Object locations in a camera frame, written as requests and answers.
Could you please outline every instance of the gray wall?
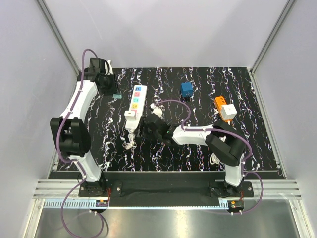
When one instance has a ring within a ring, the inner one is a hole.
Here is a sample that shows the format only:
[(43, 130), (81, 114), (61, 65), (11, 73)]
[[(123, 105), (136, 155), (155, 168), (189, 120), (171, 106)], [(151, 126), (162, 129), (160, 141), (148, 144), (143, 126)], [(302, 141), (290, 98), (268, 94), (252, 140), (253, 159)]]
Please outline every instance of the gray wall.
[(287, 175), (317, 234), (317, 1), (297, 1), (256, 71)]
[(34, 0), (1, 0), (0, 32), (0, 237), (17, 238), (53, 154), (50, 119), (75, 73)]
[(81, 64), (252, 66), (287, 0), (45, 0)]

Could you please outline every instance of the coiled white cord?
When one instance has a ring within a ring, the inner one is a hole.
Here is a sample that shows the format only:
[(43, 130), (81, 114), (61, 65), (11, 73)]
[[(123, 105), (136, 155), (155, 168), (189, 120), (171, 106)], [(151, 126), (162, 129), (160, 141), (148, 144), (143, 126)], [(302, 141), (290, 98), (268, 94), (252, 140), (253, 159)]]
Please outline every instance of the coiled white cord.
[[(221, 137), (220, 140), (222, 140), (224, 142), (226, 140), (226, 136)], [(218, 165), (220, 163), (220, 159), (213, 153), (209, 157), (209, 163), (211, 165), (214, 165), (214, 164)]]
[(128, 143), (123, 143), (123, 147), (124, 147), (126, 150), (129, 150), (129, 149), (131, 149), (132, 147), (136, 147), (136, 145), (135, 145), (135, 134), (134, 134), (134, 130), (130, 130), (130, 131), (129, 131), (128, 139), (129, 139), (129, 142), (128, 142)]

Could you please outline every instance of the black marble table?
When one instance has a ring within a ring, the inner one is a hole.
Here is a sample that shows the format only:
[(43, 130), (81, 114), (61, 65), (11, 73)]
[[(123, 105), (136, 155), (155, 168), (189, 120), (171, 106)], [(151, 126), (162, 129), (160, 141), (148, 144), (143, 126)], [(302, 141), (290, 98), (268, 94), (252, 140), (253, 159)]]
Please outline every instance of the black marble table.
[[(85, 124), (92, 138), (91, 153), (103, 171), (221, 171), (223, 165), (209, 164), (212, 151), (205, 146), (167, 147), (157, 141), (136, 138), (137, 147), (126, 150), (124, 111), (128, 110), (136, 84), (147, 85), (144, 115), (152, 102), (165, 99), (182, 100), (180, 86), (192, 82), (194, 96), (187, 104), (192, 109), (191, 126), (213, 124), (220, 119), (214, 99), (223, 96), (233, 103), (237, 116), (232, 125), (249, 141), (253, 156), (245, 164), (247, 170), (277, 170), (276, 161), (246, 68), (117, 68), (114, 69), (122, 99), (97, 95), (91, 102)], [(187, 116), (177, 103), (161, 105), (167, 123), (181, 123)], [(74, 165), (60, 162), (58, 171), (75, 171)]]

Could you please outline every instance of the power strip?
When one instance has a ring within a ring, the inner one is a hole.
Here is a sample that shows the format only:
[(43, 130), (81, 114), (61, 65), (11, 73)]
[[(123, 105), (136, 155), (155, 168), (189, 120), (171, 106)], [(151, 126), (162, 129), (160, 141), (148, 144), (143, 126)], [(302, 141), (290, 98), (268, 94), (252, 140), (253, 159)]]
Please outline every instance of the power strip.
[(125, 119), (127, 120), (125, 124), (127, 131), (134, 131), (139, 125), (141, 116), (143, 115), (147, 90), (148, 87), (145, 85), (134, 85), (129, 110), (124, 112)]

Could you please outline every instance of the blue square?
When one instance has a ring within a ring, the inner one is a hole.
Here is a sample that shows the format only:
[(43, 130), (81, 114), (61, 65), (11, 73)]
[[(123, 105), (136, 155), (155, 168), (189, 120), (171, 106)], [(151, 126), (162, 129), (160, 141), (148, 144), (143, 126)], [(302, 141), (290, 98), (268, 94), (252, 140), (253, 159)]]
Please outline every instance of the blue square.
[(184, 98), (191, 97), (194, 94), (194, 89), (192, 83), (182, 83), (180, 91)]

